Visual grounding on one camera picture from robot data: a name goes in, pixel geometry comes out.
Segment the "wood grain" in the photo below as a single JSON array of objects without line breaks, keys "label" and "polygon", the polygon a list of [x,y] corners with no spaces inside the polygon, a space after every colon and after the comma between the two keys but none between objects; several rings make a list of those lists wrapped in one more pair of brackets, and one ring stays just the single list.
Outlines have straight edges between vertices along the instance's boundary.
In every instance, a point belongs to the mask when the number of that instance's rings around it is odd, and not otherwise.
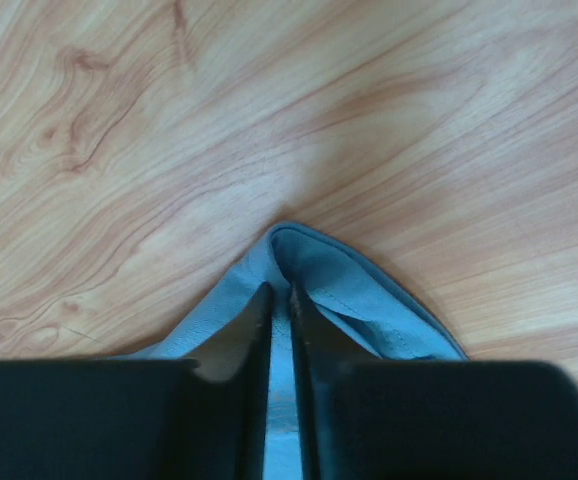
[{"label": "wood grain", "polygon": [[0,357],[162,337],[280,219],[578,379],[578,1],[0,1]]}]

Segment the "light brown wood tabletop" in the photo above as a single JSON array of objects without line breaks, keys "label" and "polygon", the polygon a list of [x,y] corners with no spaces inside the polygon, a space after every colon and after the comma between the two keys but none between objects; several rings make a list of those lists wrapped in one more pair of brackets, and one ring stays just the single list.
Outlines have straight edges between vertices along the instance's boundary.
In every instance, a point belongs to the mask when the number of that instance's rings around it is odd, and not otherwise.
[{"label": "light brown wood tabletop", "polygon": [[162,338],[279,220],[578,380],[578,1],[0,1],[0,358]]}]

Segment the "blue cloth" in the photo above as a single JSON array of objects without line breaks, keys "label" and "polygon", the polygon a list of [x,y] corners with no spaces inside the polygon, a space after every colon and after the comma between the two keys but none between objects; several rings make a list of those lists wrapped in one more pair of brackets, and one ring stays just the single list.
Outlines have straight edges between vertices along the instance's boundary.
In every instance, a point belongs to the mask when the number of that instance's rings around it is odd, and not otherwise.
[{"label": "blue cloth", "polygon": [[268,282],[274,289],[264,478],[302,478],[287,300],[300,283],[320,312],[385,358],[464,360],[438,320],[375,264],[296,223],[272,227],[162,342],[139,359],[179,358],[222,328]]}]

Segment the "wood grain pattern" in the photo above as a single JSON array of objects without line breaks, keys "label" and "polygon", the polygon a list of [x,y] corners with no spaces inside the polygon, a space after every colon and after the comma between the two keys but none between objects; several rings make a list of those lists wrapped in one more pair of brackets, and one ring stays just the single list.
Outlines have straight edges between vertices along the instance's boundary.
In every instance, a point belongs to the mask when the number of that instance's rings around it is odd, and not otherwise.
[{"label": "wood grain pattern", "polygon": [[578,1],[0,1],[0,357],[159,338],[280,219],[578,379]]}]

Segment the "blue fabric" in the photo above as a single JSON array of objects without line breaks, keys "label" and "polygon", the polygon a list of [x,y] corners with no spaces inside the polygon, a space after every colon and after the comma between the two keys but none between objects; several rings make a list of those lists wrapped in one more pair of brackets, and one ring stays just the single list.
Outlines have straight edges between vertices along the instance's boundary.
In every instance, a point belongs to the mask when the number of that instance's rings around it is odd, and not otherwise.
[{"label": "blue fabric", "polygon": [[287,306],[291,282],[300,283],[321,313],[379,356],[466,359],[438,320],[375,264],[296,223],[271,228],[165,340],[132,357],[184,355],[235,317],[263,282],[275,293],[264,478],[302,478]]}]

